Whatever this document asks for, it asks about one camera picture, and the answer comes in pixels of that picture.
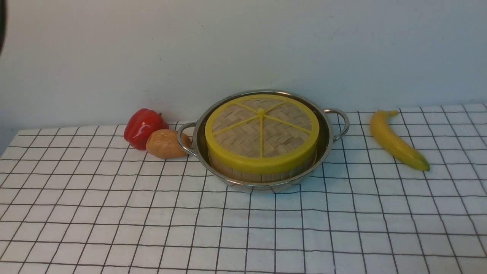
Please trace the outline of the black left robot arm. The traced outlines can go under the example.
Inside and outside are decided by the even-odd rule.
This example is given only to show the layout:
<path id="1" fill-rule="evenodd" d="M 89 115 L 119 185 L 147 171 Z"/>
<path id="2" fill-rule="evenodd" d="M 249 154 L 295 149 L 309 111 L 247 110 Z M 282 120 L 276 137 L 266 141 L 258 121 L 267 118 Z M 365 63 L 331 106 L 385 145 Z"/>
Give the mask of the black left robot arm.
<path id="1" fill-rule="evenodd" d="M 0 54 L 2 54 L 2 50 L 5 45 L 7 20 L 8 20 L 7 0 L 0 0 Z"/>

